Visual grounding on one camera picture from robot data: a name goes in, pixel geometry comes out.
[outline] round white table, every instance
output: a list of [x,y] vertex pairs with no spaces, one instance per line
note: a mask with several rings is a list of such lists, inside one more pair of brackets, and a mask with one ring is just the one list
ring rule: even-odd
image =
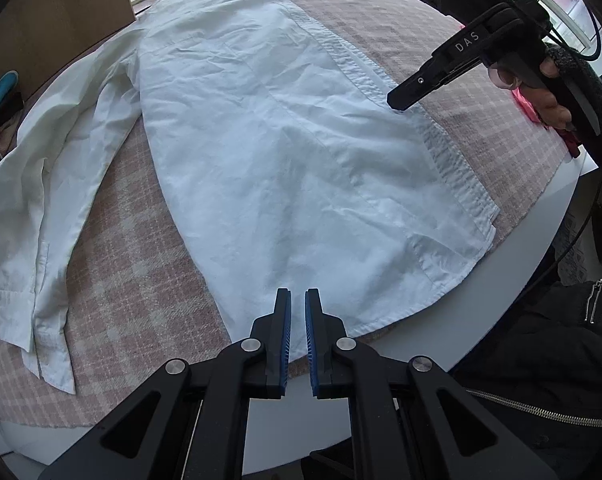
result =
[[[470,275],[440,301],[400,322],[372,343],[382,355],[408,361],[423,354],[449,370],[494,326],[541,261],[568,208],[579,176],[596,168],[582,152],[567,156],[528,215]],[[90,428],[36,428],[0,422],[7,444],[52,463]],[[243,473],[293,462],[350,436],[346,399],[312,397],[307,375],[289,381],[281,400],[252,400]]]

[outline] metal screw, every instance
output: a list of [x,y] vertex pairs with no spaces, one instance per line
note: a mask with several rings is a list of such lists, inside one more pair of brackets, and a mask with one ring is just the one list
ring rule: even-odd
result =
[[180,374],[183,370],[185,370],[185,363],[180,359],[172,359],[165,363],[165,371],[170,375]]
[[417,357],[412,361],[412,366],[417,372],[429,372],[432,369],[432,361],[427,357]]
[[260,348],[260,341],[258,339],[245,339],[241,343],[241,348],[243,348],[246,352],[254,352]]
[[341,350],[351,350],[356,346],[356,341],[351,337],[342,337],[337,340],[337,348]]

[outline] cardboard box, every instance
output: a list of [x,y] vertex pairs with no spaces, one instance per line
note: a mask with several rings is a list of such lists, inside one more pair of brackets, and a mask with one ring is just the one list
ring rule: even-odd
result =
[[30,97],[89,47],[134,21],[130,0],[10,0],[0,14],[0,77]]

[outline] pink object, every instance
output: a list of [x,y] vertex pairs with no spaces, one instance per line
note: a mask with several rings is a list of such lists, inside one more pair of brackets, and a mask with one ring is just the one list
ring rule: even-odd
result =
[[530,119],[533,123],[541,122],[536,110],[534,110],[534,107],[532,106],[532,103],[521,95],[521,91],[518,88],[512,91],[512,96],[514,97],[516,104],[519,105],[528,119]]

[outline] black sleeve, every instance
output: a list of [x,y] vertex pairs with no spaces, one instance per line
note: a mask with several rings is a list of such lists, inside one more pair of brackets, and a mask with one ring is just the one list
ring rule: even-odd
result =
[[598,115],[602,130],[602,76],[597,76],[587,61],[573,56],[563,47],[548,44],[546,52],[559,72],[568,75],[583,90]]

